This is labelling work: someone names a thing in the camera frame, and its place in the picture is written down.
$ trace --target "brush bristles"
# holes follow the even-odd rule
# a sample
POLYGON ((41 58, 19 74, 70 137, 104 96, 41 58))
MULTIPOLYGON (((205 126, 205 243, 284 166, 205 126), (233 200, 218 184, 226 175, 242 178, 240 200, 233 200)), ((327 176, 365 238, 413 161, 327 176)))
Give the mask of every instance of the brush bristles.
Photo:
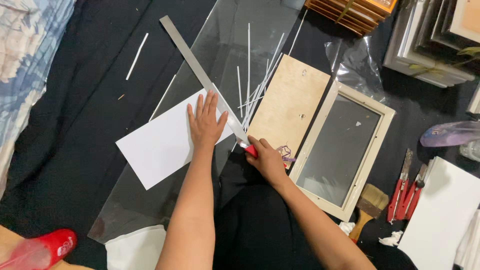
POLYGON ((360 194, 360 198, 370 202, 380 211, 383 210, 388 204, 388 195, 383 193, 380 189, 376 188, 372 184, 365 185, 360 194))

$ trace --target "metal ruler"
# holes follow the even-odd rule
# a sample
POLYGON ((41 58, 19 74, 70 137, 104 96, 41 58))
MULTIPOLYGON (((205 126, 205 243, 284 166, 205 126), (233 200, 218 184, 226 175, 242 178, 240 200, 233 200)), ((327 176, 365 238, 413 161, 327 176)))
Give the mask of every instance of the metal ruler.
POLYGON ((237 136, 237 138, 241 139, 244 143, 250 145, 250 143, 248 142, 247 134, 243 131, 240 121, 232 112, 227 102, 223 99, 220 92, 217 91, 217 88, 213 85, 210 78, 208 78, 204 69, 202 68, 200 63, 197 61, 197 59, 193 55, 190 48, 188 48, 187 43, 185 43, 185 40, 183 40, 183 38, 181 37, 176 27, 173 25, 168 15, 161 18, 160 23, 163 25, 167 33, 170 35, 170 38, 173 40, 175 45, 177 45, 177 48, 180 50, 180 53, 182 53, 183 57, 185 58, 185 61, 187 61, 188 65, 193 70, 193 73, 197 76, 198 80, 200 81, 202 86, 205 88, 205 90, 207 91, 212 90, 214 93, 218 93, 219 99, 216 106, 222 112, 228 111, 227 123, 230 126, 233 133, 237 136))

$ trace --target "blue patterned fabric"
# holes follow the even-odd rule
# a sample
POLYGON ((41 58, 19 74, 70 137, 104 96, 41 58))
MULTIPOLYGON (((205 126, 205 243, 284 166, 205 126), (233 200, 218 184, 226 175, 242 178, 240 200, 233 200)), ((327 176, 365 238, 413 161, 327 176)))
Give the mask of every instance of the blue patterned fabric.
POLYGON ((0 198, 13 146, 42 96, 74 0, 0 0, 0 198))

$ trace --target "hand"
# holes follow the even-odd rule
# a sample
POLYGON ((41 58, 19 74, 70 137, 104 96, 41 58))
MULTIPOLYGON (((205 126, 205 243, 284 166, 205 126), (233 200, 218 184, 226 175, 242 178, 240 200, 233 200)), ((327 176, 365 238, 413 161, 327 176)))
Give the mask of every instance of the hand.
POLYGON ((194 149, 198 149, 199 147, 213 149, 222 135, 223 128, 227 122, 228 111, 222 113, 217 123, 217 102, 218 94, 213 94, 213 91, 209 90, 205 104, 203 95, 198 96, 196 117, 193 115, 192 105, 188 104, 187 106, 190 134, 192 136, 194 149))
POLYGON ((248 163, 257 168, 274 189, 292 182, 285 172, 280 152, 271 147, 265 139, 258 141, 249 135, 248 140, 255 146, 258 152, 257 159, 250 153, 246 153, 248 163))

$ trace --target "picture frame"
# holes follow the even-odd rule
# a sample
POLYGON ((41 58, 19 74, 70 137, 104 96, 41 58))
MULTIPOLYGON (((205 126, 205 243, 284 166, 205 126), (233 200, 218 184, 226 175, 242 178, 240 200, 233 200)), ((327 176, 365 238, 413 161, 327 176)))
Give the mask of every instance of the picture frame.
POLYGON ((338 81, 333 81, 332 86, 330 87, 328 94, 319 110, 319 113, 313 122, 312 128, 310 129, 310 132, 308 133, 305 142, 299 151, 297 161, 292 166, 289 176, 290 179, 297 184, 299 176, 312 152, 312 148, 324 126, 325 120, 327 119, 327 116, 329 115, 330 110, 332 109, 332 106, 339 95, 380 115, 343 204, 342 206, 338 206, 300 186, 297 187, 323 211, 345 222, 348 222, 360 197, 363 186, 367 181, 367 177, 370 173, 373 162, 376 159, 380 146, 382 145, 385 134, 390 126, 393 115, 395 114, 393 109, 338 81))

